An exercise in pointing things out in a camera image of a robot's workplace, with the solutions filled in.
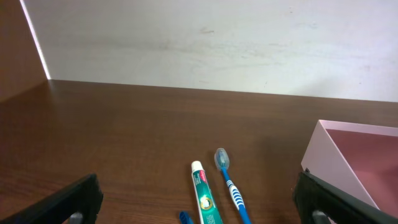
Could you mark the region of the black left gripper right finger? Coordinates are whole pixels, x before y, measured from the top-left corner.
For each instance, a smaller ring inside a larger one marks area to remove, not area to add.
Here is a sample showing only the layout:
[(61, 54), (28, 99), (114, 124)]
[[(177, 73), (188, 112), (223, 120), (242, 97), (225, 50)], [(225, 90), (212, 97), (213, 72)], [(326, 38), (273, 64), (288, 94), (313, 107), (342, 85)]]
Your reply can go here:
[(321, 180), (308, 170), (298, 175), (293, 201), (302, 223), (397, 224), (397, 218)]

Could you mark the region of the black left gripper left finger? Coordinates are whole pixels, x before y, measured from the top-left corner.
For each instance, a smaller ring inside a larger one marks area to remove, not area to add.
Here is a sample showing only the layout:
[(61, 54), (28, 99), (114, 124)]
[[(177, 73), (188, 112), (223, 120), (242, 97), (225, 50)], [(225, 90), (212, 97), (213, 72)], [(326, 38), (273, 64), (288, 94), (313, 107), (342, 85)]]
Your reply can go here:
[(75, 213), (82, 214), (82, 223), (95, 223), (102, 201), (97, 175), (88, 174), (1, 223), (63, 223)]

